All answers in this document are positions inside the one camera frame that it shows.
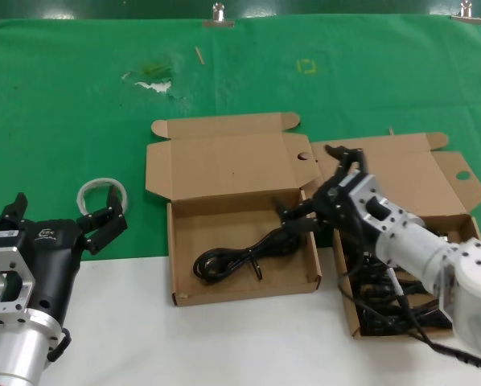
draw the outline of white table surface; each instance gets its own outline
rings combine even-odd
[[[425,344],[355,341],[330,253],[313,294],[182,308],[167,257],[84,262],[65,322],[72,344],[41,385],[481,386],[481,370]]]

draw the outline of cardboard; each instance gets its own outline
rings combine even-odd
[[[274,198],[289,206],[321,173],[305,135],[284,133],[295,113],[156,121],[152,131],[170,141],[147,148],[146,189],[168,204],[171,285],[175,305],[189,306],[315,291],[321,270],[312,233],[290,257],[260,259],[208,285],[192,266],[212,248],[247,248],[280,227]]]
[[[448,137],[443,133],[418,133],[315,142],[312,150],[323,180],[327,180],[334,174],[338,162],[326,153],[325,145],[363,149],[368,171],[376,176],[386,198],[420,216],[428,228],[447,233],[451,242],[460,243],[471,237],[480,239],[478,225],[469,212],[481,203],[481,183],[460,153],[438,151],[447,143]],[[469,178],[459,179],[459,172],[466,172]],[[319,181],[307,185],[307,197],[313,194],[313,187]],[[347,269],[346,257],[337,231],[332,245],[337,274],[342,275]],[[348,279],[342,286],[352,295]],[[432,298],[424,298],[419,303]],[[343,304],[350,334],[361,338],[355,305],[346,298]],[[450,334],[451,331],[446,330],[429,331],[433,337]]]

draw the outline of wooden stick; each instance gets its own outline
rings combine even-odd
[[[201,51],[199,50],[198,47],[195,48],[195,53],[198,54],[199,61],[201,62],[202,65],[204,65],[205,61],[203,60],[203,57],[201,56]]]

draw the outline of box lid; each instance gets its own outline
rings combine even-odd
[[[173,201],[300,188],[320,171],[296,113],[156,121],[170,141],[147,148],[146,189]]]
[[[443,133],[315,142],[314,156],[328,179],[337,161],[324,150],[326,144],[364,149],[369,172],[376,176],[384,195],[418,216],[468,213],[481,203],[481,183],[463,156],[436,151],[448,144]]]

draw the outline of circular hole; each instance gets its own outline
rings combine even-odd
[[[471,178],[471,174],[469,171],[459,171],[457,173],[457,179],[460,181],[467,181]]]
[[[298,159],[301,159],[302,161],[306,161],[307,159],[311,159],[311,156],[310,154],[308,154],[307,152],[302,152],[300,154],[298,154]]]
[[[42,308],[46,308],[46,309],[51,307],[51,304],[49,304],[49,302],[47,300],[44,300],[44,299],[39,302],[39,305]]]

